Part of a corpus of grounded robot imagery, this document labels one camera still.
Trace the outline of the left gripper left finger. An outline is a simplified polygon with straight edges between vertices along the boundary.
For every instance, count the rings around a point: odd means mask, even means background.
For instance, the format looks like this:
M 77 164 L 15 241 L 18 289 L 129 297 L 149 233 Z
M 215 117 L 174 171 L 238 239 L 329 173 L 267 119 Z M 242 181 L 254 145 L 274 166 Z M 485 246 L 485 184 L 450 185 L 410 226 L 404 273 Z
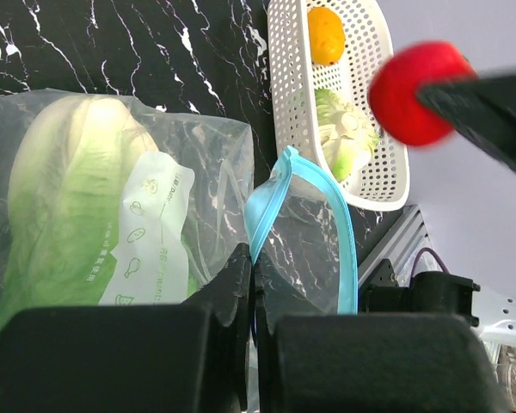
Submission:
M 249 247 L 179 305 L 44 307 L 0 332 L 0 412 L 241 412 Z

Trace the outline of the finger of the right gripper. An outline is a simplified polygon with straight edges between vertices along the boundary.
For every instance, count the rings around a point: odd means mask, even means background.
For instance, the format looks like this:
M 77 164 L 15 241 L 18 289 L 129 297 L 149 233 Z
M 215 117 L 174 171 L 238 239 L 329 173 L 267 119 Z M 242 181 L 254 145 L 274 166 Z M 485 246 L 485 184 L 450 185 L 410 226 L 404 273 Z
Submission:
M 419 100 L 516 174 L 516 71 L 429 84 Z

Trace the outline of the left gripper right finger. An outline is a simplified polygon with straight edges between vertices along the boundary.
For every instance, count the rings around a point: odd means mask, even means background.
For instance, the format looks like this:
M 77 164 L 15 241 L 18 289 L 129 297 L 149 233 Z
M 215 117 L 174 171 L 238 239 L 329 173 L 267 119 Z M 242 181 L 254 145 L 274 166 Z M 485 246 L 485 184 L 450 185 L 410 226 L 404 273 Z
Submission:
M 263 412 L 506 412 L 483 345 L 460 317 L 325 315 L 271 259 L 253 269 Z

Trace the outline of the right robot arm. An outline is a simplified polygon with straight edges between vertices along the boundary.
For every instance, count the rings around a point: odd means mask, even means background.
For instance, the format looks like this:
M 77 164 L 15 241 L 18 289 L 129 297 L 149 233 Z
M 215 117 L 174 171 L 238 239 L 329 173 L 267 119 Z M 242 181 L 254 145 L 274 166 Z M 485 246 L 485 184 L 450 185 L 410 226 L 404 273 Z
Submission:
M 402 143 L 416 134 L 417 114 L 427 126 L 447 126 L 516 174 L 516 73 L 480 78 L 475 73 L 419 77 L 409 88 L 378 73 L 369 93 L 380 125 Z M 358 309 L 395 323 L 398 335 L 414 340 L 458 333 L 516 348 L 516 301 L 447 270 L 426 271 L 400 287 L 382 273 L 383 259 L 361 273 Z

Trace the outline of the fake red apple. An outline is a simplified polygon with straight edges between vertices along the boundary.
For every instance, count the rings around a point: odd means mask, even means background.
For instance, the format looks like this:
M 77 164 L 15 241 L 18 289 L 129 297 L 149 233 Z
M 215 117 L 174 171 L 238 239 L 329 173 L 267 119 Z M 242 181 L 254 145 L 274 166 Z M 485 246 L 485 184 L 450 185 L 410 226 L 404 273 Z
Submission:
M 396 52 L 378 69 L 368 102 L 378 124 L 414 147 L 434 144 L 453 127 L 419 100 L 423 87 L 476 77 L 470 61 L 449 41 L 426 40 Z

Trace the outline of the fake white cauliflower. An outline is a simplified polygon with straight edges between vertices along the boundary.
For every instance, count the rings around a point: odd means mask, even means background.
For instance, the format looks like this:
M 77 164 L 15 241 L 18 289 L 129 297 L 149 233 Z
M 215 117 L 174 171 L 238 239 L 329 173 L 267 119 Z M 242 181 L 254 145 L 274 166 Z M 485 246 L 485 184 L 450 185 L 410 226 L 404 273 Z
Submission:
M 362 170 L 379 141 L 369 117 L 333 90 L 316 89 L 316 116 L 322 152 L 338 182 Z

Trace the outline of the fake orange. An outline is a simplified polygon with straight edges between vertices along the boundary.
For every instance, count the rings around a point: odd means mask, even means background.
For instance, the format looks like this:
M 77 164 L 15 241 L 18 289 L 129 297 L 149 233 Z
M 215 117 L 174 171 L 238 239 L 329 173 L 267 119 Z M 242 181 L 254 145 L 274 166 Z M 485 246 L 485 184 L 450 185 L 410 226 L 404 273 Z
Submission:
M 324 6 L 312 8 L 307 17 L 312 62 L 325 66 L 336 64 L 346 42 L 341 18 Z

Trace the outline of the clear zip top bag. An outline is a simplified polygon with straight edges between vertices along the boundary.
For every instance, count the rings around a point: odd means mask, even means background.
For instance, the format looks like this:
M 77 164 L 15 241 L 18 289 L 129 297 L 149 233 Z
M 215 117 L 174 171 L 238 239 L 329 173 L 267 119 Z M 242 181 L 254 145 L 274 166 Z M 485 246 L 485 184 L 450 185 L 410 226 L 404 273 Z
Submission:
M 0 331 L 18 312 L 179 304 L 244 243 L 319 243 L 358 308 L 356 252 L 334 179 L 294 149 L 254 183 L 249 125 L 172 114 L 132 96 L 43 89 L 0 98 Z

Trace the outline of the fake green lettuce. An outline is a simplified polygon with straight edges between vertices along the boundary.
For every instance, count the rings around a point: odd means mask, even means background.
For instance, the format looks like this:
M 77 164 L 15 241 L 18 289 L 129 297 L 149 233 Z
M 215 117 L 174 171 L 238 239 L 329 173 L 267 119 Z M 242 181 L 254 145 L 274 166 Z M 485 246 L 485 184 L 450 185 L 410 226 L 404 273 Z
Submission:
M 0 332 L 36 307 L 176 304 L 193 295 L 186 223 L 194 173 L 158 144 L 175 120 L 133 97 L 0 99 L 11 236 Z

